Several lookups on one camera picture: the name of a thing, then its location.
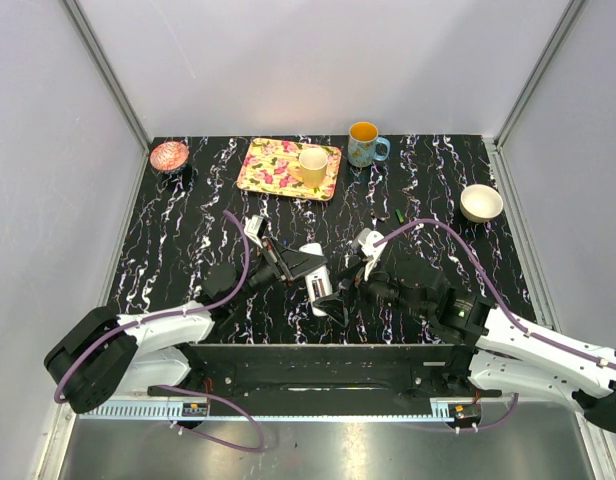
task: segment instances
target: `white wall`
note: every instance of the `white wall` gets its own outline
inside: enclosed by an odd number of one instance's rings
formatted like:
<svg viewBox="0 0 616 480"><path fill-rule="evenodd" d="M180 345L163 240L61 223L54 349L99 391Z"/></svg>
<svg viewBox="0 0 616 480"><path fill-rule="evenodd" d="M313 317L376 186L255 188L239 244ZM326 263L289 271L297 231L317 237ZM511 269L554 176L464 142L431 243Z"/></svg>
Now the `white wall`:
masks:
<svg viewBox="0 0 616 480"><path fill-rule="evenodd" d="M504 150L562 328L615 347L616 0L589 2Z"/></svg>
<svg viewBox="0 0 616 480"><path fill-rule="evenodd" d="M140 163L60 3L0 2L0 480L36 466L43 358L98 301Z"/></svg>
<svg viewBox="0 0 616 480"><path fill-rule="evenodd" d="M567 0L81 0L150 135L494 135Z"/></svg>

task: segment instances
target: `black marble tabletop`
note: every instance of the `black marble tabletop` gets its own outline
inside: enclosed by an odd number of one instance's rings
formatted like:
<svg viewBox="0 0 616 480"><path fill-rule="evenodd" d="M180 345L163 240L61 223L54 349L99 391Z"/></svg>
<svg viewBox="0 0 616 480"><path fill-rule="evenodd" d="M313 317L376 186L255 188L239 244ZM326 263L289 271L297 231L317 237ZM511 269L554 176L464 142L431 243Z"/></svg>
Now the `black marble tabletop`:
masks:
<svg viewBox="0 0 616 480"><path fill-rule="evenodd" d="M534 319L534 312L505 215L471 224L459 213L462 189L473 183L495 186L479 136L392 135L389 159L357 170L346 160L345 136L283 137L341 148L343 160L334 198L305 201L237 189L250 137L186 137L188 166L165 176L150 166L139 195L109 306L124 313L170 308L195 298L208 268L216 262L241 264L237 229L222 215L259 214L270 233L292 248L319 242L331 279L346 265L350 241L364 227L387 234L399 226L395 210L407 220L435 218L468 242L512 310ZM157 138L153 147L171 138ZM465 253L438 228L424 227L391 241L382 256L385 268L417 255L441 268L457 286L487 295ZM221 343L430 343L425 325L390 308L363 305L348 329L310 313L303 281L277 284L248 300L245 317L230 325Z"/></svg>

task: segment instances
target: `floral tray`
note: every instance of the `floral tray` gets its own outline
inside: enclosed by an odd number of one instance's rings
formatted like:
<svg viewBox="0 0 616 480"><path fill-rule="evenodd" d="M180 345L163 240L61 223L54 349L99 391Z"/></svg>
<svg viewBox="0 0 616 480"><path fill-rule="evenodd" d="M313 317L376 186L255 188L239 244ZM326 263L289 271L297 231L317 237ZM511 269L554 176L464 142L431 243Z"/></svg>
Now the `floral tray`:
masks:
<svg viewBox="0 0 616 480"><path fill-rule="evenodd" d="M290 163L306 148L323 148L328 154L324 182L316 188L305 187L288 172ZM272 193L286 197L327 202L335 194L341 150L325 145L287 142L271 138L255 138L250 144L237 187L249 192Z"/></svg>

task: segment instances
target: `yellow cup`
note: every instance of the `yellow cup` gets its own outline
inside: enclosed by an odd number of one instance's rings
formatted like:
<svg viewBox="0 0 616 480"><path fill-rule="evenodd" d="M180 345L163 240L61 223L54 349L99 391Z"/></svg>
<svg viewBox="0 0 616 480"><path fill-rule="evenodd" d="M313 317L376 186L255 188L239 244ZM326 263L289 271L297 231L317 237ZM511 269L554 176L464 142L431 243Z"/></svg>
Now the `yellow cup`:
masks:
<svg viewBox="0 0 616 480"><path fill-rule="evenodd" d="M328 154L321 148L307 148L288 166L288 173L306 187L315 188L326 178Z"/></svg>

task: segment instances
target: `bowl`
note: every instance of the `bowl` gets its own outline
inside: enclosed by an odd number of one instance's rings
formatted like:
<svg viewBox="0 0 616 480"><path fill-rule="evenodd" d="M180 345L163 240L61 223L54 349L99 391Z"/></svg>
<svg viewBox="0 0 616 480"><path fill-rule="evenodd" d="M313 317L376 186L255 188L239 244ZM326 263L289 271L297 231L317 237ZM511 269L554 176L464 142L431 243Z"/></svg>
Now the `bowl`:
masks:
<svg viewBox="0 0 616 480"><path fill-rule="evenodd" d="M489 222L503 209L501 195L487 185L470 185L461 192L461 213L471 222Z"/></svg>
<svg viewBox="0 0 616 480"><path fill-rule="evenodd" d="M163 173L175 173L188 161L188 146L181 142L165 142L158 145L150 154L150 164Z"/></svg>

